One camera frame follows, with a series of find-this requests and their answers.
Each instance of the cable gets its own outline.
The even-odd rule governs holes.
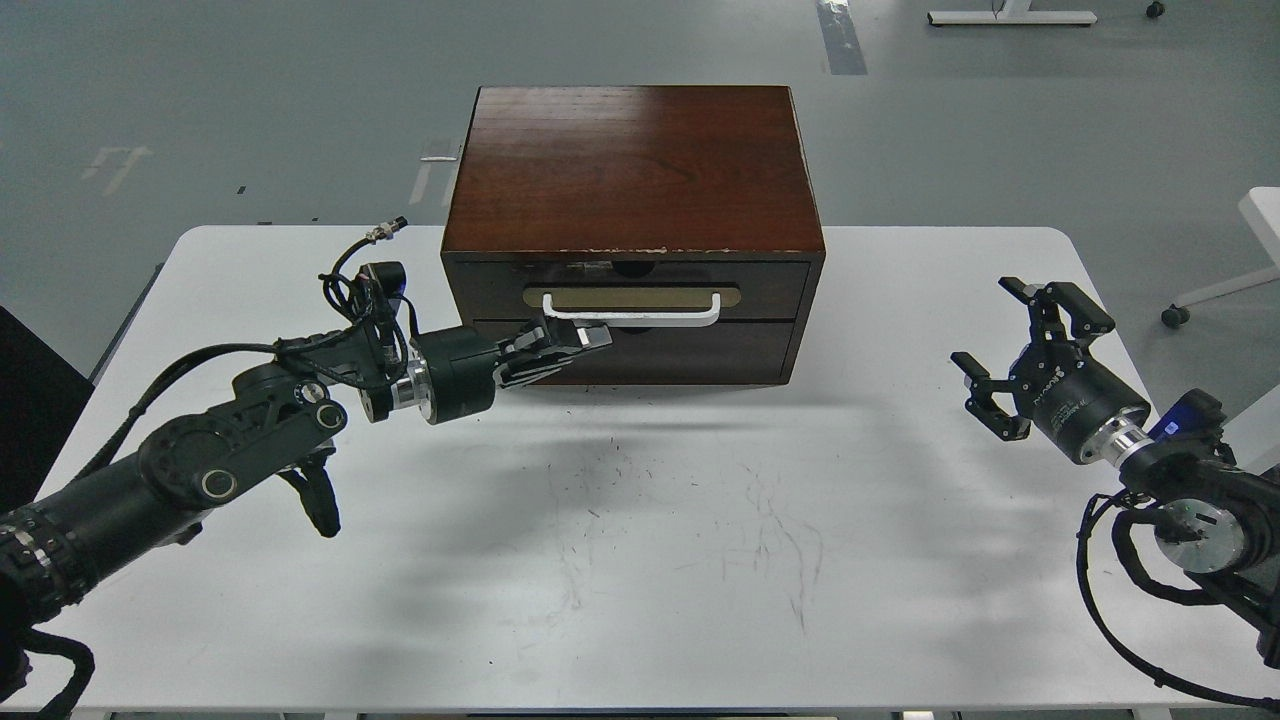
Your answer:
[[[225,343],[225,345],[211,345],[209,347],[202,347],[200,350],[188,352],[172,363],[168,368],[161,370],[156,379],[151,380],[151,384],[142,396],[138,398],[137,404],[129,409],[128,416],[124,423],[111,434],[106,443],[93,455],[92,459],[76,474],[74,480],[93,473],[95,470],[101,470],[111,464],[111,459],[119,452],[120,446],[124,445],[124,438],[128,437],[129,430],[137,424],[138,418],[146,414],[151,404],[155,402],[166,389],[173,387],[183,375],[195,370],[200,365],[219,357],[223,355],[229,355],[232,352],[265,352],[268,355],[275,354],[275,347],[270,345],[256,345],[256,343]]]
[[[404,225],[403,218],[397,218],[396,223],[398,223],[399,227]],[[170,364],[168,368],[165,368],[159,375],[156,375],[156,379],[151,382],[151,384],[147,387],[146,391],[143,391],[142,396],[133,405],[133,407],[129,409],[128,415],[125,416],[120,427],[116,428],[114,433],[111,433],[111,437],[108,438],[106,443],[104,443],[102,447],[99,448],[96,454],[93,454],[93,457],[91,457],[90,461],[84,464],[84,466],[81,469],[79,473],[76,474],[72,482],[76,482],[83,478],[84,475],[93,473],[95,470],[101,470],[102,468],[110,465],[111,460],[115,457],[115,454],[120,451],[120,447],[124,445],[125,438],[133,429],[133,425],[137,424],[138,418],[146,414],[147,409],[151,406],[152,402],[155,402],[157,397],[160,397],[160,395],[163,395],[166,389],[173,387],[173,384],[177,383],[187,373],[192,372],[204,363],[207,363],[209,360],[212,360],[214,357],[219,357],[221,355],[229,355],[232,352],[262,352],[268,355],[275,355],[278,359],[285,359],[285,357],[293,359],[298,361],[298,364],[301,364],[302,366],[316,373],[317,375],[329,378],[335,383],[353,387],[357,389],[366,389],[366,391],[380,389],[390,383],[399,380],[404,375],[404,372],[408,369],[408,345],[404,341],[404,334],[399,329],[399,325],[396,325],[394,329],[396,345],[399,352],[399,360],[393,366],[394,372],[389,374],[390,379],[387,382],[365,382],[365,383],[355,382],[351,380],[349,378],[343,377],[338,370],[333,368],[325,368],[306,357],[293,357],[296,355],[300,356],[305,352],[310,352],[312,350],[334,345],[349,337],[356,331],[361,329],[364,327],[364,323],[372,316],[372,304],[369,302],[367,299],[366,302],[364,304],[364,310],[361,311],[356,310],[353,295],[357,288],[355,283],[352,283],[348,278],[342,275],[342,266],[346,265],[347,260],[349,260],[352,255],[355,255],[362,247],[374,245],[379,240],[385,240],[390,237],[389,234],[385,233],[385,231],[383,232],[383,234],[378,234],[381,225],[367,233],[364,238],[352,243],[352,246],[344,250],[343,254],[338,256],[338,260],[334,261],[330,273],[319,275],[319,279],[323,283],[321,290],[324,292],[325,301],[329,302],[329,306],[337,310],[338,314],[340,314],[343,318],[351,322],[351,327],[332,333],[329,336],[321,337],[320,340],[316,341],[291,343],[291,341],[279,340],[274,345],[261,345],[261,343],[211,345],[209,347],[204,347],[201,350],[196,350],[188,352],[187,355],[183,355],[173,364]],[[413,334],[417,334],[417,314],[413,311],[412,304],[410,304],[410,323],[413,327]]]
[[[417,337],[417,336],[422,334],[422,333],[417,332],[417,307],[413,306],[413,301],[411,301],[410,299],[404,297],[403,295],[397,295],[396,297],[392,297],[392,300],[401,300],[401,301],[404,302],[404,305],[408,305],[408,332],[410,332],[410,334],[412,334],[413,337]]]
[[[1101,507],[1097,507],[1098,501],[1105,501]],[[1093,529],[1097,527],[1098,521],[1102,520],[1102,516],[1106,515],[1108,510],[1116,506],[1132,509],[1132,503],[1133,496],[1128,492],[1120,492],[1110,497],[1105,495],[1094,495],[1084,506],[1084,516],[1080,519],[1080,530],[1075,536],[1075,579],[1080,585],[1080,597],[1084,600],[1084,609],[1088,610],[1089,618],[1098,628],[1098,632],[1102,633],[1102,637],[1106,638],[1107,644],[1110,644],[1111,648],[1115,650],[1116,653],[1119,653],[1120,657],[1123,657],[1129,665],[1133,665],[1138,669],[1138,671],[1155,680],[1156,687],[1167,685],[1178,692],[1212,702],[1244,705],[1248,707],[1261,707],[1272,712],[1280,712],[1280,700],[1270,697],[1244,697],[1225,693],[1222,691],[1216,691],[1213,688],[1193,683],[1185,678],[1166,671],[1164,667],[1152,665],[1138,653],[1129,650],[1129,647],[1120,642],[1120,639],[1111,633],[1111,629],[1107,628],[1106,621],[1102,620],[1102,612],[1098,610],[1098,605],[1093,600],[1093,589],[1089,587],[1089,538],[1092,537]]]
[[[28,652],[56,655],[72,661],[74,670],[72,670],[70,679],[67,680],[67,687],[36,714],[37,720],[70,717],[72,710],[84,694],[84,688],[88,687],[90,678],[93,676],[93,652],[82,642],[42,633],[35,628],[27,628],[18,641]]]
[[[1137,524],[1143,525],[1157,525],[1160,523],[1160,511],[1153,507],[1144,507],[1142,510],[1121,510],[1120,515],[1111,521],[1111,544],[1116,548],[1116,557],[1120,560],[1120,566],[1133,580],[1133,584],[1138,585],[1143,592],[1149,596],[1158,597],[1160,600],[1167,600],[1178,605],[1187,606],[1201,606],[1201,605],[1221,605],[1213,596],[1211,596],[1203,588],[1184,589],[1174,585],[1166,585],[1151,578],[1147,569],[1142,564],[1142,559],[1138,556],[1138,548],[1133,543],[1133,527]]]

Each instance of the drawer handle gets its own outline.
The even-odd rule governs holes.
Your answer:
[[[705,328],[719,319],[721,299],[719,292],[712,293],[712,306],[707,310],[692,313],[660,313],[653,310],[637,310],[634,313],[595,311],[595,310],[557,310],[552,301],[552,293],[543,293],[543,314],[548,318],[562,318],[564,320],[595,320],[613,328]]]

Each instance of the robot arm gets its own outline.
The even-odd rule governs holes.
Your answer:
[[[403,224],[403,218],[384,223],[362,242],[390,237]],[[237,375],[229,402],[166,421],[137,452],[113,461],[150,400],[201,359],[225,348],[188,355],[148,388],[79,477],[44,500],[0,515],[0,700],[24,685],[29,665],[23,650],[52,652],[73,659],[77,673],[45,714],[69,712],[92,673],[92,655],[79,643],[32,626],[78,603],[146,551],[186,544],[209,512],[271,475],[298,492],[321,536],[335,536],[338,505],[324,464],[348,415],[328,386],[357,388],[370,421],[419,406],[436,424],[486,410],[498,387],[534,382],[611,342],[603,325],[547,318],[497,343],[465,325],[419,334],[412,313],[406,341],[396,320],[399,302],[406,301],[403,266],[369,264],[347,281],[338,270],[352,252],[321,275],[330,304],[351,327],[271,346],[234,346],[269,351],[274,359]]]
[[[968,352],[952,354],[970,393],[965,407],[1004,441],[1025,438],[1034,423],[1073,462],[1106,460],[1120,470],[1126,489],[1108,502],[1123,507],[1112,541],[1130,579],[1171,602],[1230,607],[1258,630],[1262,661],[1280,667],[1280,486],[1235,466],[1221,404],[1193,389],[1143,430],[1151,405],[1089,354],[1115,328],[1111,316],[1073,283],[1000,284],[1027,306],[1030,342],[1005,380]],[[1011,393],[1016,411],[1002,410],[995,393]],[[1155,527],[1165,557],[1197,589],[1151,579],[1129,537],[1137,524]]]

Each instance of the wooden drawer cabinet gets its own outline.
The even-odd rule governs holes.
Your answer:
[[[618,328],[558,383],[786,383],[826,250],[786,87],[486,87],[442,247],[462,322],[707,314]]]

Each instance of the chair wheel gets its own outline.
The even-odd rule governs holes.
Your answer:
[[[1185,307],[1179,307],[1176,305],[1170,305],[1165,307],[1165,311],[1160,314],[1160,322],[1165,323],[1165,327],[1178,328],[1187,320],[1192,319],[1192,311]]]

